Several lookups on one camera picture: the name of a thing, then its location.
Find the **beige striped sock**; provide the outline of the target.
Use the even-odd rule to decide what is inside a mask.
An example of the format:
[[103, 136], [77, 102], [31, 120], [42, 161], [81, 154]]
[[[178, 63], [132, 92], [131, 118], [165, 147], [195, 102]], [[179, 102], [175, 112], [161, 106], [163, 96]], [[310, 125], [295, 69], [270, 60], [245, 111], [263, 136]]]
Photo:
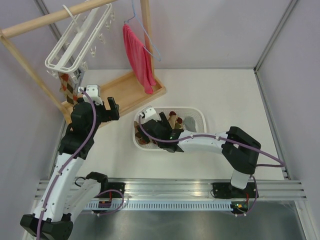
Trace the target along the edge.
[[175, 130], [183, 129], [183, 120], [180, 117], [176, 119], [174, 129]]
[[172, 129], [175, 128], [177, 119], [178, 119], [178, 115], [174, 111], [171, 111], [169, 113], [168, 122]]

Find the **argyle patterned sock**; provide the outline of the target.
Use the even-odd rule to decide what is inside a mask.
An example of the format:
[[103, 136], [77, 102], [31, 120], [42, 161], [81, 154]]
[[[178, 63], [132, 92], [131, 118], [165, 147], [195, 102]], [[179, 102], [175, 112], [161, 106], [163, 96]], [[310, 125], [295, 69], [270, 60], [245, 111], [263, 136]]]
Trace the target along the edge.
[[64, 94], [66, 101], [72, 106], [78, 103], [78, 94], [75, 90], [76, 84], [67, 73], [59, 72], [60, 89], [59, 91]]
[[137, 140], [137, 142], [140, 145], [147, 145], [147, 144], [151, 144], [153, 143], [153, 141], [149, 138], [148, 140], [145, 140], [143, 138], [143, 135], [139, 132], [138, 127], [139, 127], [139, 123], [137, 121], [133, 122], [133, 126], [134, 126], [134, 136], [135, 139]]

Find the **grey sock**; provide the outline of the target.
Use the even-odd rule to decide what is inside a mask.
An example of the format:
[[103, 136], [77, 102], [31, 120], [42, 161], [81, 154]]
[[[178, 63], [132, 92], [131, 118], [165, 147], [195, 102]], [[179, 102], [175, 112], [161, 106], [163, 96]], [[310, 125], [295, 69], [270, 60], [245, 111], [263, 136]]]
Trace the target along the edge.
[[192, 116], [186, 116], [183, 120], [186, 130], [196, 132], [196, 121]]

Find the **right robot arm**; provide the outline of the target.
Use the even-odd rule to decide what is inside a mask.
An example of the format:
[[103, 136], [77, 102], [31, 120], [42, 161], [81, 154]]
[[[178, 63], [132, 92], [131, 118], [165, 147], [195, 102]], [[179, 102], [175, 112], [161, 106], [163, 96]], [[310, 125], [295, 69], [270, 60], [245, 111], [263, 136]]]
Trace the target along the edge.
[[169, 153], [211, 152], [220, 154], [233, 167], [229, 183], [212, 186], [213, 196], [218, 199], [247, 198], [253, 190], [247, 187], [249, 178], [255, 173], [261, 144], [241, 128], [232, 126], [228, 131], [215, 134], [172, 129], [164, 113], [159, 120], [138, 120], [137, 130], [146, 143], [154, 142]]

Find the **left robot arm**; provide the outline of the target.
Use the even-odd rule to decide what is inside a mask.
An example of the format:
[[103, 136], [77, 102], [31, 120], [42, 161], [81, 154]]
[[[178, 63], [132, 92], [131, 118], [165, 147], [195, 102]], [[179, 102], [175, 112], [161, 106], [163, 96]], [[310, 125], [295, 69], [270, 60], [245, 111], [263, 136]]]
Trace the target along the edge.
[[103, 102], [81, 97], [73, 106], [71, 123], [60, 141], [56, 165], [45, 192], [34, 212], [25, 214], [20, 225], [37, 240], [67, 240], [76, 218], [94, 197], [108, 195], [107, 175], [90, 172], [84, 183], [68, 199], [76, 175], [94, 144], [94, 136], [102, 123], [120, 118], [119, 105], [108, 97], [109, 109]]

